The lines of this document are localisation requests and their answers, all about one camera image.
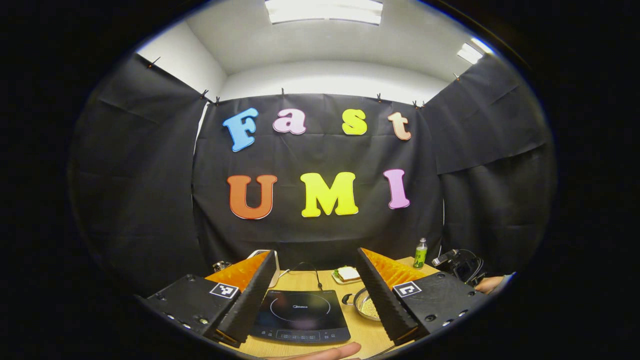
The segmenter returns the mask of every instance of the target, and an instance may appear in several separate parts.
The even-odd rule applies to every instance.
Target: white wall
[[[376,97],[418,105],[449,83],[419,72],[357,61],[305,61],[270,65],[229,76],[220,100],[281,94],[338,94]]]
[[[160,56],[157,66],[200,93],[207,89],[210,99],[215,100],[227,79],[220,64],[184,21],[150,40],[137,52],[150,61]]]

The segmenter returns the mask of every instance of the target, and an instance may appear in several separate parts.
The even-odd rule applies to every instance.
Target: green bottle
[[[415,258],[413,259],[414,268],[422,268],[424,266],[424,260],[427,258],[427,239],[420,239],[420,243],[415,248]]]

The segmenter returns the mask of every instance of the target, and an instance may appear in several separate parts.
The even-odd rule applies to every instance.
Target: black curtain
[[[97,261],[142,296],[209,272],[191,207],[200,94],[134,55],[95,89],[77,122],[71,201]]]
[[[530,260],[556,187],[551,134],[516,72],[484,56],[430,100],[445,224],[442,251],[467,249],[489,275]]]
[[[255,108],[255,142],[233,152],[225,119]],[[296,108],[306,115],[300,135],[273,128],[278,112]],[[343,132],[342,113],[361,109],[367,131]],[[388,116],[408,119],[412,137],[399,139]],[[356,249],[365,247],[392,258],[412,256],[421,237],[433,257],[442,233],[442,197],[431,150],[429,128],[413,106],[365,97],[324,94],[270,95],[210,105],[197,140],[193,172],[194,212],[202,249],[209,263],[239,261],[255,249],[275,249],[281,268],[308,261],[318,269],[354,265]],[[383,172],[400,168],[410,205],[390,209],[390,188]],[[300,175],[320,174],[331,186],[339,172],[352,172],[358,213],[302,217],[305,183]],[[259,220],[235,216],[229,206],[227,178],[251,177],[246,203],[260,204],[259,175],[277,176],[273,209]]]

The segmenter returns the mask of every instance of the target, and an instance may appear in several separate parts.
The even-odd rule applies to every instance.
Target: pan handle
[[[342,297],[342,303],[345,305],[353,305],[353,303],[348,303],[347,301],[349,300],[349,297],[352,296],[353,294],[347,294],[345,296]]]

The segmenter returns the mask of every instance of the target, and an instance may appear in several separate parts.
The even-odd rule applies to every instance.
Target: human hand
[[[310,352],[303,355],[294,356],[275,356],[265,357],[266,360],[339,360],[347,356],[351,356],[360,351],[362,346],[358,343],[348,343],[337,348],[329,348],[323,351]],[[354,357],[353,360],[360,360],[359,357]]]
[[[475,289],[481,293],[489,294],[502,282],[503,279],[504,276],[485,277],[478,285],[476,285]]]

